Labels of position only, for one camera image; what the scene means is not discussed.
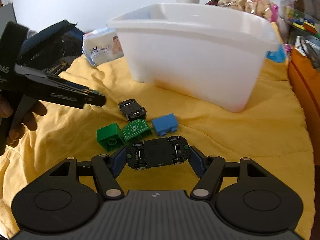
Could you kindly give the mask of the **person's left hand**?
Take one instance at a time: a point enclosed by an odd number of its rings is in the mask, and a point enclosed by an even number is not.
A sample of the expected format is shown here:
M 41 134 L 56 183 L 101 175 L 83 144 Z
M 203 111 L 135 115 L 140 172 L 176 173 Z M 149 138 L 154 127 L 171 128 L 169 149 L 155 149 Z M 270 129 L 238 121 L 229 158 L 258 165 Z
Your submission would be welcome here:
M 1 93 L 1 155 L 4 154 L 7 145 L 16 147 L 19 140 L 24 135 L 25 126 L 35 131 L 37 123 L 34 114 L 44 116 L 47 114 L 47 108 L 38 100 L 29 97 L 10 101 Z

